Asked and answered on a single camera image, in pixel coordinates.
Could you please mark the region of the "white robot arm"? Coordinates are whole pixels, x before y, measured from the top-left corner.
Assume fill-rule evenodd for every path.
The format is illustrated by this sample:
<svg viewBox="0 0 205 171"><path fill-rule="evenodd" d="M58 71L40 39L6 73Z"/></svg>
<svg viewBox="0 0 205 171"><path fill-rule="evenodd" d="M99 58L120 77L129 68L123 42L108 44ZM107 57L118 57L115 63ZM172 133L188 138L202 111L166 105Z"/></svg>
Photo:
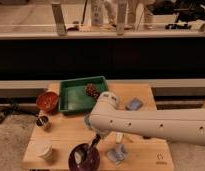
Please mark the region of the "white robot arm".
<svg viewBox="0 0 205 171"><path fill-rule="evenodd" d="M99 96L89 116L96 133L115 131L205 146L204 108L127 111L118 109L119 102L113 92Z"/></svg>

